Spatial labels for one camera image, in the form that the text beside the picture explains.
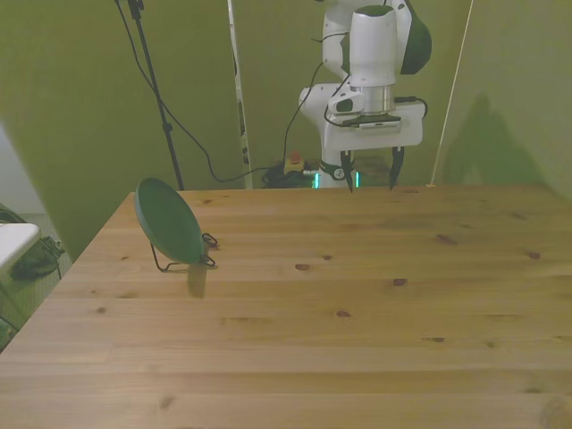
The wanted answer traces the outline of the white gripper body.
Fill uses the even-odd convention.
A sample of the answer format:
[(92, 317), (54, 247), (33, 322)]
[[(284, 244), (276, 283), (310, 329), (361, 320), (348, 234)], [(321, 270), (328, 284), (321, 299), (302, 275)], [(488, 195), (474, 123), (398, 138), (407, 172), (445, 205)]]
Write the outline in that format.
[(423, 139), (424, 103), (396, 104), (392, 119), (338, 127), (326, 123), (324, 147), (331, 150), (367, 150), (419, 145)]

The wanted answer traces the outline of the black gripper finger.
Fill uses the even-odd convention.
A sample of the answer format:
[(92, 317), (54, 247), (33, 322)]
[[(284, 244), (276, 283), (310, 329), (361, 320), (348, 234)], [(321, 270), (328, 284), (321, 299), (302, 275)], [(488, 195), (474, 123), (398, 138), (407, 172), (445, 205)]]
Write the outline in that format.
[(404, 162), (405, 148), (394, 147), (392, 149), (392, 165), (389, 173), (389, 188), (393, 189), (400, 176), (400, 171)]
[(343, 179), (346, 181), (349, 191), (352, 192), (354, 189), (354, 184), (353, 184), (354, 164), (352, 161), (352, 153), (350, 151), (341, 152), (341, 169), (343, 171)]

